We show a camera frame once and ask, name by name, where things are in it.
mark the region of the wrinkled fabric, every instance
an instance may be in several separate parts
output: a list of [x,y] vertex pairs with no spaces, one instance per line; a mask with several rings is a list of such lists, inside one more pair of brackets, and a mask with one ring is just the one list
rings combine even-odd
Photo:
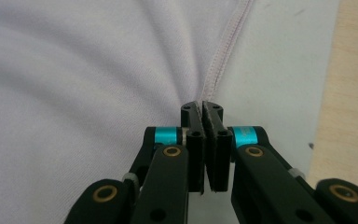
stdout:
[[63,223],[208,100],[250,0],[0,0],[0,223]]

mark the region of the wooden surface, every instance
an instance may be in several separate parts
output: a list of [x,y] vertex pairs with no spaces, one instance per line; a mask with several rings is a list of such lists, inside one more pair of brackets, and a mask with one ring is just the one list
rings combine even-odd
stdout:
[[338,177],[358,185],[358,1],[341,1],[309,183]]

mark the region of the robotic arm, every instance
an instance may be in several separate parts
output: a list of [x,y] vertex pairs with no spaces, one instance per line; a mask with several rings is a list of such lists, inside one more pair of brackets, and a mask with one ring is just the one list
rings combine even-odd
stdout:
[[65,224],[184,224],[189,192],[204,190],[206,166],[213,191],[227,191],[241,224],[358,223],[358,187],[326,179],[312,189],[273,148],[262,127],[223,125],[223,108],[197,102],[181,108],[181,127],[148,127],[121,181],[90,185]]

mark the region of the fabric seam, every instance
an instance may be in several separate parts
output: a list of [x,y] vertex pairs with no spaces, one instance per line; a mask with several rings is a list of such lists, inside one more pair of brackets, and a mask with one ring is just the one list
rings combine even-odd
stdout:
[[253,0],[240,0],[237,4],[208,69],[200,101],[212,100],[252,3]]

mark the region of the black plastic bracket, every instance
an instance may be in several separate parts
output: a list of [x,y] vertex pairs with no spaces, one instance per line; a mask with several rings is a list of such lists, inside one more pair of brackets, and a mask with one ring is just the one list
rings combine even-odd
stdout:
[[358,223],[358,186],[340,179],[318,183],[315,199],[337,223]]
[[202,124],[207,135],[206,169],[213,191],[227,191],[232,132],[223,126],[223,107],[204,101]]
[[202,127],[201,114],[197,102],[182,105],[181,125],[186,131],[186,148],[189,154],[189,191],[204,191],[205,170],[205,132]]
[[236,150],[231,201],[240,223],[335,223],[266,147]]
[[77,199],[65,224],[123,224],[130,221],[128,187],[117,180],[104,179],[90,185]]
[[188,152],[159,147],[152,160],[131,224],[187,223]]

